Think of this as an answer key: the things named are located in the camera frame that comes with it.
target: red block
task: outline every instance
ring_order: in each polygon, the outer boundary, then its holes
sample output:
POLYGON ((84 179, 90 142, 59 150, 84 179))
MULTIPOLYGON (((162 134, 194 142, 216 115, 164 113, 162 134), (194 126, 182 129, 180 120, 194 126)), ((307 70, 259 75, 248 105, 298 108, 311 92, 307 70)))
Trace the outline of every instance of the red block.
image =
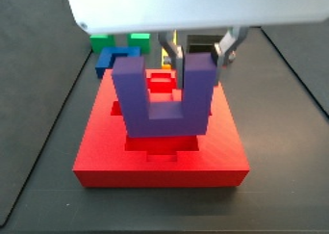
POLYGON ((206 135, 132 139, 111 72, 107 70, 103 77, 74 166, 83 186, 239 186, 250 165, 222 86, 214 92, 206 135))

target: building block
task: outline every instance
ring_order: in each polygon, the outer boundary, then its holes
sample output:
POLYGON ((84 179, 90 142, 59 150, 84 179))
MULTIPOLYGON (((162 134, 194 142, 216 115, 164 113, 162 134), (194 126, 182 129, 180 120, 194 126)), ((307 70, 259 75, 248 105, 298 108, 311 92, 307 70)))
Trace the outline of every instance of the building block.
POLYGON ((128 136, 142 138, 206 134, 215 76, 216 65, 211 54, 187 55, 182 101, 151 101, 144 58, 118 59, 112 78, 128 136))
POLYGON ((92 52, 100 53, 107 46, 116 46, 116 39, 112 35, 91 35, 92 52))
POLYGON ((104 47, 98 58, 96 63, 96 74, 98 78, 103 77, 104 71, 107 68, 114 67, 116 58, 119 57, 139 57, 140 56, 140 47, 104 47))
MULTIPOLYGON (((178 32, 176 30, 174 31, 174 38, 172 42, 178 44, 178 32)), ((162 69, 171 69, 171 64, 166 61, 166 59, 170 59, 167 51, 163 49, 162 50, 162 69)))
POLYGON ((119 103, 111 74, 107 69, 74 166, 83 186, 239 186, 250 165, 222 85, 206 135, 130 138, 124 117, 111 115, 119 103))
POLYGON ((139 46, 142 54, 151 52, 151 34, 128 34, 128 46, 139 46))

